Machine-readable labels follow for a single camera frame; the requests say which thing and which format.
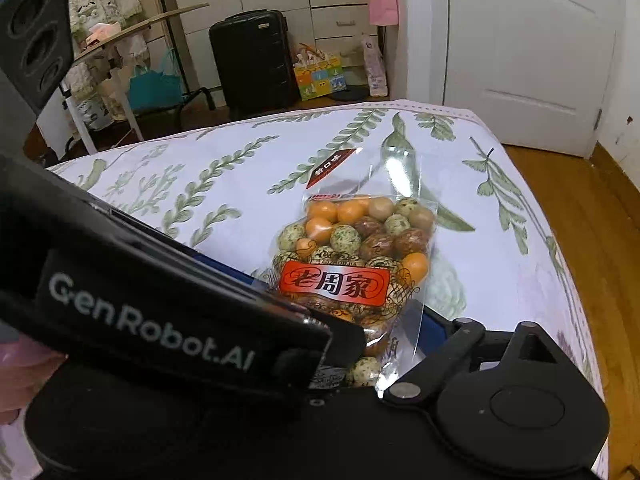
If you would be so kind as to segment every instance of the floral bedsheet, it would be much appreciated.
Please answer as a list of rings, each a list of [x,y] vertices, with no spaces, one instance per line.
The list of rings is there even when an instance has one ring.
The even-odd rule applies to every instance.
[[[399,114],[404,135],[394,134]],[[542,209],[503,147],[468,110],[410,101],[289,112],[177,134],[52,168],[95,196],[236,269],[263,268],[332,151],[410,144],[437,161],[427,304],[490,330],[534,320],[602,395],[578,293]],[[0,478],[31,478],[20,423],[0,430]],[[594,470],[607,476],[607,447]]]

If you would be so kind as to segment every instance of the blue tote bag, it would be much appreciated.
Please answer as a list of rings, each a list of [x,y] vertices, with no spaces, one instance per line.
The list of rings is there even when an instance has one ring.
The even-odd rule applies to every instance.
[[[169,49],[160,72],[135,66],[129,81],[129,104],[134,112],[171,108],[182,103],[182,80],[177,75],[177,60],[173,49]]]

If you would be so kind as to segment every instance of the snack bag label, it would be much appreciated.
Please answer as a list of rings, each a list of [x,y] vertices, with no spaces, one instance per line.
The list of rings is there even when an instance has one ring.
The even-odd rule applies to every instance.
[[[287,262],[280,277],[283,292],[319,294],[336,301],[382,306],[391,275],[388,269]]]
[[[309,183],[306,185],[306,188],[309,189],[310,187],[320,182],[324,177],[335,170],[335,168],[337,168],[345,160],[347,160],[347,157],[351,155],[351,153],[354,153],[356,151],[356,148],[348,148],[346,150],[338,150],[337,152],[333,152],[331,155],[329,155],[327,160],[323,160],[314,168],[311,173]]]
[[[336,200],[337,198],[342,198],[342,195],[312,195],[309,200]]]

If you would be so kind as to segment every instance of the person's hand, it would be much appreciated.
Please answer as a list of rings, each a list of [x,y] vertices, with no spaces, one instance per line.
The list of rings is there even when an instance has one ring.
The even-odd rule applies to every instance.
[[[24,335],[0,344],[0,426],[10,424],[65,357]]]

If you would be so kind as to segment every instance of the white table leg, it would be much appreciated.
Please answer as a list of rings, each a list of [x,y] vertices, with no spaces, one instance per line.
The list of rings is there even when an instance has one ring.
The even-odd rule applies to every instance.
[[[94,140],[91,138],[91,135],[89,135],[89,130],[86,128],[86,124],[84,124],[82,116],[78,111],[76,100],[71,95],[69,87],[67,86],[64,79],[60,82],[60,89],[62,90],[62,95],[65,99],[66,108],[69,110],[71,118],[74,120],[74,124],[78,129],[78,133],[80,134],[80,138],[84,143],[87,153],[89,153],[90,155],[93,153],[98,153],[98,150],[95,149]]]
[[[129,105],[129,100],[127,99],[127,95],[122,89],[122,85],[120,84],[120,77],[118,76],[116,69],[112,68],[111,70],[109,70],[109,74],[111,75],[111,80],[113,81],[113,89],[116,91],[116,97],[118,101],[120,101],[120,104],[122,105],[122,109],[124,110],[124,115],[127,118],[127,121],[129,121],[129,126],[131,126],[134,129],[138,137],[138,140],[142,142],[145,139],[142,137],[142,133],[140,132],[140,126],[138,126],[138,122],[136,121],[136,116],[133,114],[133,111],[131,110],[131,106]]]

